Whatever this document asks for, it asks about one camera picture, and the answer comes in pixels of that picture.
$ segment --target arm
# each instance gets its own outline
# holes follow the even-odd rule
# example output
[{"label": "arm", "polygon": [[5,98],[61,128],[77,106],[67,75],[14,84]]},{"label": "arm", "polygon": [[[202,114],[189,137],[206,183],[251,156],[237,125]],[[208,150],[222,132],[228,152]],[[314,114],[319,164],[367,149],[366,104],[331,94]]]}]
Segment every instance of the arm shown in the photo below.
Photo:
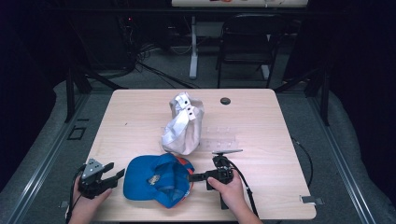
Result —
[{"label": "arm", "polygon": [[262,224],[245,201],[242,181],[237,171],[233,170],[233,181],[227,185],[222,184],[213,177],[209,177],[207,182],[221,193],[223,201],[230,208],[239,223]]},{"label": "arm", "polygon": [[105,199],[111,194],[112,189],[107,189],[102,194],[98,195],[94,199],[88,199],[80,196],[81,193],[78,191],[79,178],[76,180],[73,193],[73,203],[75,207],[73,209],[73,215],[69,221],[69,224],[88,224],[91,222],[93,216],[96,213],[99,205],[105,201]]}]

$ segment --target wooden table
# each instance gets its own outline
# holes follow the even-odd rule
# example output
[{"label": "wooden table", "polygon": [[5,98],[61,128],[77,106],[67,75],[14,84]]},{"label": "wooden table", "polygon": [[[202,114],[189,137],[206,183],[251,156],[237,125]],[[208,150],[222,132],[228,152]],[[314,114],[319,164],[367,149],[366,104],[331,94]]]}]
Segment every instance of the wooden table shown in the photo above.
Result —
[{"label": "wooden table", "polygon": [[[271,90],[114,91],[89,155],[102,164],[115,162],[114,169],[103,178],[126,168],[137,156],[163,154],[163,127],[172,119],[169,101],[182,91],[203,101],[203,127],[234,130],[234,140],[244,151],[226,156],[246,177],[261,219],[315,217],[314,206],[300,200],[301,195],[310,193],[276,95]],[[222,105],[222,97],[228,97],[231,103]],[[213,155],[206,148],[198,148],[185,158],[191,161],[195,173],[215,169]],[[171,209],[156,201],[130,201],[123,196],[122,187],[123,178],[101,205],[95,220],[234,220],[229,210],[220,209],[219,193],[206,190],[205,182],[194,183],[189,197]]]}]

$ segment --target black round hole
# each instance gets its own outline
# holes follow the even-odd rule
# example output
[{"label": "black round hole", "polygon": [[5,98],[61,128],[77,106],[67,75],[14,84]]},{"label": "black round hole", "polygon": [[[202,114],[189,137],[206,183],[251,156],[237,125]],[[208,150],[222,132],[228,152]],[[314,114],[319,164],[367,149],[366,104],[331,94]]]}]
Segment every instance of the black round hole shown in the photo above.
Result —
[{"label": "black round hole", "polygon": [[229,105],[231,103],[231,100],[230,100],[230,98],[223,97],[220,99],[220,102],[222,105]]}]

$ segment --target wire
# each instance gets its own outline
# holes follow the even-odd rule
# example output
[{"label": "wire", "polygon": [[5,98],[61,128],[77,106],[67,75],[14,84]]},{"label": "wire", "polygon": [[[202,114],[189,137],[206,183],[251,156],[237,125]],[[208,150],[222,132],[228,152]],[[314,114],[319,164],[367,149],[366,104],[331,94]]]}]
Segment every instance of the wire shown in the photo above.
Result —
[{"label": "wire", "polygon": [[76,202],[73,203],[74,186],[76,185],[77,176],[79,175],[80,172],[84,171],[86,166],[87,166],[87,164],[83,164],[81,167],[79,167],[78,170],[76,171],[74,177],[73,177],[72,186],[71,186],[71,189],[70,189],[69,210],[67,211],[67,214],[66,214],[66,221],[65,221],[66,224],[69,223],[70,218],[72,217],[72,214],[73,214],[73,209],[74,209],[76,203],[78,202],[79,198],[81,197],[81,195],[79,195],[79,197],[76,200]]},{"label": "wire", "polygon": [[166,80],[164,77],[162,76],[158,76],[160,77],[164,82],[168,83],[169,86],[171,86],[173,89],[176,89],[176,87],[174,85],[172,85],[172,83],[170,83],[168,80]]},{"label": "wire", "polygon": [[228,159],[226,159],[226,158],[224,158],[224,160],[226,160],[228,163],[230,163],[230,164],[233,166],[233,168],[234,168],[234,169],[238,172],[238,174],[241,176],[241,179],[244,181],[245,187],[246,187],[246,189],[247,189],[247,195],[248,195],[249,200],[250,200],[251,209],[253,210],[253,213],[258,217],[259,214],[258,214],[257,209],[256,209],[256,204],[254,203],[254,200],[253,200],[253,192],[251,191],[250,187],[248,186],[248,182],[246,181],[244,175],[243,175],[242,172],[238,169],[238,167],[236,167],[236,165],[233,164],[232,161],[230,161],[230,160],[228,160]]},{"label": "wire", "polygon": [[143,64],[143,63],[141,63],[141,62],[136,62],[136,63],[138,63],[139,65],[141,65],[144,69],[146,69],[146,70],[148,70],[148,71],[150,71],[150,72],[156,74],[157,76],[159,76],[159,77],[161,77],[161,78],[166,77],[166,78],[168,78],[168,79],[170,79],[170,80],[172,80],[172,81],[175,81],[176,83],[178,83],[178,84],[180,84],[180,85],[182,85],[182,86],[184,86],[184,87],[186,87],[186,88],[188,88],[188,89],[195,89],[195,88],[200,89],[199,86],[197,86],[197,85],[195,85],[195,84],[193,84],[193,83],[190,83],[190,82],[187,82],[187,81],[183,81],[183,80],[178,79],[178,78],[176,78],[176,77],[171,77],[171,76],[169,76],[169,75],[166,75],[164,72],[161,72],[161,71],[159,71],[159,70],[157,70],[157,69],[155,69],[155,68],[152,68],[152,67],[150,67],[150,66],[148,66],[148,65],[145,65],[145,64]]},{"label": "wire", "polygon": [[[191,28],[190,28],[189,23],[188,23],[187,20],[186,20],[186,17],[183,17],[183,19],[184,19],[184,22],[186,23],[186,26],[187,26],[187,28],[189,29],[190,34],[191,34]],[[171,46],[170,49],[171,49],[175,54],[182,55],[182,54],[188,53],[188,52],[190,51],[190,49],[192,48],[192,43],[189,45],[189,48],[188,48],[187,50],[183,51],[183,52],[178,52],[177,50],[175,50],[175,48],[177,48],[177,47],[172,47],[172,46]]]},{"label": "wire", "polygon": [[[197,46],[198,45],[201,45],[202,43],[204,43],[206,40],[208,40],[208,39],[210,39],[210,37],[205,37],[203,40],[201,40],[199,43],[197,43]],[[177,49],[177,48],[186,48],[186,47],[182,47],[182,46],[178,46],[178,47],[172,47],[171,46],[171,50],[175,53],[175,54],[178,54],[178,55],[182,55],[182,54],[185,54],[185,53],[188,53],[189,51],[190,51],[190,49],[192,48],[192,45],[189,45],[188,46],[188,49],[186,49],[185,51],[183,51],[183,52],[178,52],[177,50],[175,50],[175,49]]]},{"label": "wire", "polygon": [[308,184],[307,184],[307,186],[309,188],[309,187],[311,187],[312,179],[314,177],[314,165],[313,165],[313,162],[312,162],[312,158],[309,155],[308,151],[306,151],[305,147],[303,147],[303,145],[299,141],[297,141],[292,136],[290,138],[291,138],[291,140],[293,140],[297,144],[297,146],[299,146],[303,150],[303,152],[305,153],[306,157],[309,160],[309,164],[310,164],[310,168],[311,168],[311,175],[309,176],[309,180],[308,180]]}]

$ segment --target metal stand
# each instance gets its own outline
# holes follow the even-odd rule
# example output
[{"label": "metal stand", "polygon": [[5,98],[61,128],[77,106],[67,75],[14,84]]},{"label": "metal stand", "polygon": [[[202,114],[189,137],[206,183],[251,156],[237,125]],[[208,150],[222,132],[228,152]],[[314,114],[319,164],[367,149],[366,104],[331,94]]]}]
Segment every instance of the metal stand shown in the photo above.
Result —
[{"label": "metal stand", "polygon": [[195,17],[191,18],[191,64],[190,64],[190,79],[197,78],[198,67],[198,53],[197,53],[197,34]]},{"label": "metal stand", "polygon": [[300,81],[311,78],[308,85],[305,88],[306,97],[314,97],[318,94],[318,90],[321,86],[321,100],[320,100],[320,116],[326,126],[329,126],[328,121],[328,107],[329,107],[329,71],[326,69],[313,69],[301,77],[297,77],[294,80],[274,89],[274,92],[282,92],[297,85]]}]

